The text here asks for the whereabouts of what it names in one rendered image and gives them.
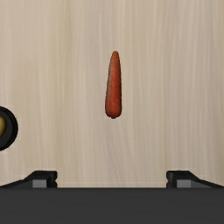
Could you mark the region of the black round bowl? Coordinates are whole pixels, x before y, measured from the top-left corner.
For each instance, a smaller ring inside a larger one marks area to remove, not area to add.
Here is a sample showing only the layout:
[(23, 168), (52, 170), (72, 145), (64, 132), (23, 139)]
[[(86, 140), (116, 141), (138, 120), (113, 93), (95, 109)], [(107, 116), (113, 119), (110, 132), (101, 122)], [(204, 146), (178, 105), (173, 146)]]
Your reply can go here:
[(18, 121), (10, 110), (2, 106), (0, 106), (0, 118), (6, 122), (6, 129), (0, 134), (0, 151), (3, 151), (15, 141), (18, 135)]

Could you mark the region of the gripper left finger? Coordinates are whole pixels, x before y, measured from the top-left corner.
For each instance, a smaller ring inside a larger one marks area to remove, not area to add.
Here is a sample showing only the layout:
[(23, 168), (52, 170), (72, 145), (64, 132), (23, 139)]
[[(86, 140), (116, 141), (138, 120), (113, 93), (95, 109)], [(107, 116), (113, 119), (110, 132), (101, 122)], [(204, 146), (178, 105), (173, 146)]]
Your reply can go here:
[(24, 179), (1, 185), (1, 188), (56, 188), (56, 171), (34, 171)]

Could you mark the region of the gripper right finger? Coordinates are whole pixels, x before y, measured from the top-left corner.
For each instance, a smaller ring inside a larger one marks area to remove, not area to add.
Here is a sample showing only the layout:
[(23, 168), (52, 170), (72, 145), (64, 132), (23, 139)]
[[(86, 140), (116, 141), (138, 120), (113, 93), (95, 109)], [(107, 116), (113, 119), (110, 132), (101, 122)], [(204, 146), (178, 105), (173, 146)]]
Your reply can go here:
[(218, 185), (196, 177), (190, 171), (167, 171), (167, 188), (222, 188)]

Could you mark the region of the orange carrot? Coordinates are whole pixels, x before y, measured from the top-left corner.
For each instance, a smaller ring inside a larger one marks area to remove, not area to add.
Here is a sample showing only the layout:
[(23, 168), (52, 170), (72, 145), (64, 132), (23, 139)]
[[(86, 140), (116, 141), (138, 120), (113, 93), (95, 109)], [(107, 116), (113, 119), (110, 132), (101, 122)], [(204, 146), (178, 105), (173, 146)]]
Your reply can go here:
[(121, 64), (117, 51), (112, 52), (109, 62), (105, 112), (112, 119), (117, 118), (122, 113)]

